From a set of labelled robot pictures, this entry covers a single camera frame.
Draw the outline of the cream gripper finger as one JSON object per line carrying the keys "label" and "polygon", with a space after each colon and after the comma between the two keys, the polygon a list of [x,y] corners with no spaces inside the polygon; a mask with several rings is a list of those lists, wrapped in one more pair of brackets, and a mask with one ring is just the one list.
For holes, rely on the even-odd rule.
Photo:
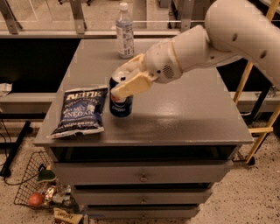
{"label": "cream gripper finger", "polygon": [[144,72],[145,71],[144,56],[145,56],[144,53],[138,54],[133,59],[130,59],[123,65],[119,66],[113,72],[113,75],[128,76],[129,74],[137,74],[139,72]]}
{"label": "cream gripper finger", "polygon": [[112,88],[111,94],[116,98],[126,98],[137,95],[151,88],[155,77],[148,72],[139,72],[123,83]]}

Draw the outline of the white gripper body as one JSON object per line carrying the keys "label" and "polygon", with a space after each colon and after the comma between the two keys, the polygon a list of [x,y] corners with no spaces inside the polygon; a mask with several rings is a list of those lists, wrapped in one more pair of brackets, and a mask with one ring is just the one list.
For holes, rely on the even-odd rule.
{"label": "white gripper body", "polygon": [[175,81],[183,73],[170,40],[153,45],[146,52],[143,63],[145,70],[155,78],[157,83],[166,84]]}

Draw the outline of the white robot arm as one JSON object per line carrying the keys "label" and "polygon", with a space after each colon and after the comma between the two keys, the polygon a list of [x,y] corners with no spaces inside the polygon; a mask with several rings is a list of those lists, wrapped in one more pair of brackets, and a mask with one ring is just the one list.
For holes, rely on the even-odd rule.
{"label": "white robot arm", "polygon": [[217,67],[235,56],[252,62],[280,87],[280,29],[248,0],[216,0],[205,23],[157,42],[118,68],[125,80],[111,94],[126,98],[169,83],[197,68]]}

